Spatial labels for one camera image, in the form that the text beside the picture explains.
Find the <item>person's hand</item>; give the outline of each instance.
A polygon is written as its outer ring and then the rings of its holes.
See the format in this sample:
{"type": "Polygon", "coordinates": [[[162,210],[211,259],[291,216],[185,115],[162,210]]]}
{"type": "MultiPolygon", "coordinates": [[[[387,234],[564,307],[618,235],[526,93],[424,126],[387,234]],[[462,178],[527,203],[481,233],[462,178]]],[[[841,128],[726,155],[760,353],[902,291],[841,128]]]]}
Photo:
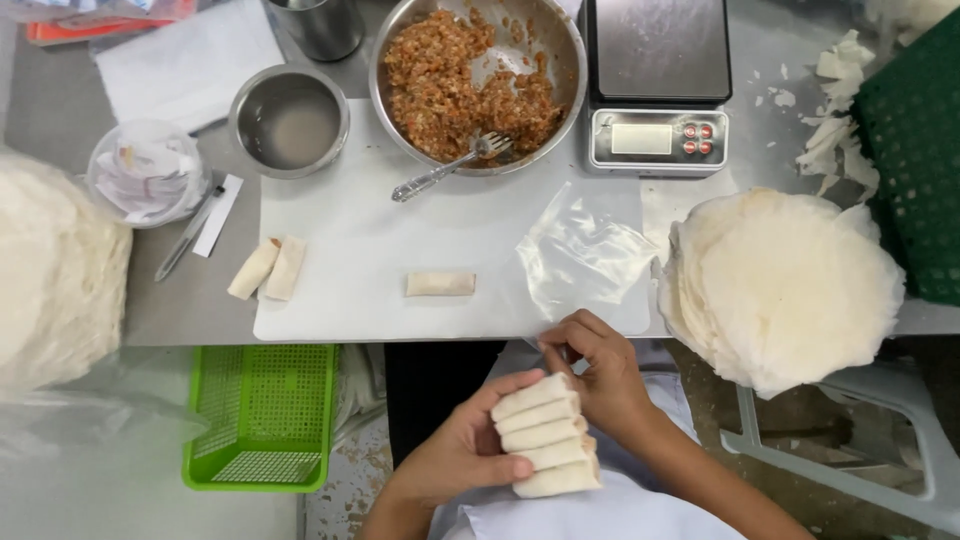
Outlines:
{"type": "Polygon", "coordinates": [[[385,491],[433,508],[470,488],[529,478],[534,473],[533,463],[525,457],[503,454],[490,410],[503,396],[540,379],[543,371],[534,369],[481,386],[403,460],[385,491]]]}
{"type": "Polygon", "coordinates": [[[538,345],[547,369],[564,372],[572,379],[584,416],[614,439],[658,411],[636,366],[633,344],[586,309],[542,333],[538,345]],[[580,358],[586,358],[590,366],[577,377],[570,364],[580,358]]]}

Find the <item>metal fork handle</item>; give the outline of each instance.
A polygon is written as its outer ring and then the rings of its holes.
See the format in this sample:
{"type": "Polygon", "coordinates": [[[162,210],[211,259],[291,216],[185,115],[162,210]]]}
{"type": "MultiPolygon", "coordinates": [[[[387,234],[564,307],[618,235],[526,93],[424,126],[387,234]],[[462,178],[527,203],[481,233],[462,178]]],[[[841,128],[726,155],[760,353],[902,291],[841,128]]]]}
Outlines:
{"type": "Polygon", "coordinates": [[[394,195],[391,197],[395,202],[406,203],[410,199],[413,199],[417,195],[423,193],[423,191],[429,187],[432,187],[434,184],[439,182],[444,178],[444,176],[452,173],[457,170],[460,165],[463,165],[467,161],[475,160],[478,157],[476,151],[470,152],[462,158],[451,161],[450,163],[433,169],[432,171],[417,176],[409,181],[406,184],[399,185],[394,189],[394,195]]]}

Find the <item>pen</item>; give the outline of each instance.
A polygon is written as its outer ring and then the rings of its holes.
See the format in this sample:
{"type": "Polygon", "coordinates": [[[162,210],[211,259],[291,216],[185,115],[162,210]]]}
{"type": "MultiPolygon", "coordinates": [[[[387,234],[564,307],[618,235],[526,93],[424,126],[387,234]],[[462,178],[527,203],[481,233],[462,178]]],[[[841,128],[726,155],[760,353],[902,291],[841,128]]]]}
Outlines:
{"type": "Polygon", "coordinates": [[[210,211],[213,210],[214,200],[223,195],[224,191],[224,188],[218,185],[206,196],[204,204],[200,206],[200,209],[197,210],[197,215],[193,216],[190,224],[186,226],[183,234],[180,235],[180,239],[177,240],[177,244],[174,245],[173,251],[170,252],[170,255],[163,261],[163,264],[160,264],[160,267],[156,270],[154,282],[163,281],[163,278],[167,277],[167,274],[174,269],[174,266],[177,266],[177,261],[180,260],[180,256],[186,251],[187,246],[190,245],[190,242],[193,241],[194,236],[196,236],[200,230],[200,226],[206,221],[206,218],[210,215],[210,211]]]}

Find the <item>fork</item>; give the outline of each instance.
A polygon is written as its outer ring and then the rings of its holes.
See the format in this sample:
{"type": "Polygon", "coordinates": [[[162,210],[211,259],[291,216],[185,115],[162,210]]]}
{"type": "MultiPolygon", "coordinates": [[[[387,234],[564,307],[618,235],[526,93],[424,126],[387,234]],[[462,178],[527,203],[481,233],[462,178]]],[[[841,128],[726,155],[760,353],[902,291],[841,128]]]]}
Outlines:
{"type": "Polygon", "coordinates": [[[497,132],[490,132],[480,138],[474,139],[470,144],[470,153],[462,158],[451,161],[450,163],[437,167],[432,171],[411,179],[406,184],[399,185],[394,189],[394,195],[391,197],[398,203],[406,203],[417,195],[420,195],[428,187],[432,187],[443,179],[446,175],[457,170],[460,165],[476,160],[477,158],[490,159],[500,154],[504,150],[513,146],[514,140],[506,135],[497,132]]]}

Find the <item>black pants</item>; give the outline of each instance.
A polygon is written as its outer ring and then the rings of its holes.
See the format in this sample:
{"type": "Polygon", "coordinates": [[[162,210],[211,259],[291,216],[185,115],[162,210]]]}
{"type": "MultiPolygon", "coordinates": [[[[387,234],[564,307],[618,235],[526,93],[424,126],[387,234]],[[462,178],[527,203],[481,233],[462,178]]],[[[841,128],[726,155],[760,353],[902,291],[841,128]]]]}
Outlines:
{"type": "Polygon", "coordinates": [[[467,400],[506,341],[388,343],[387,419],[394,468],[467,400]]]}

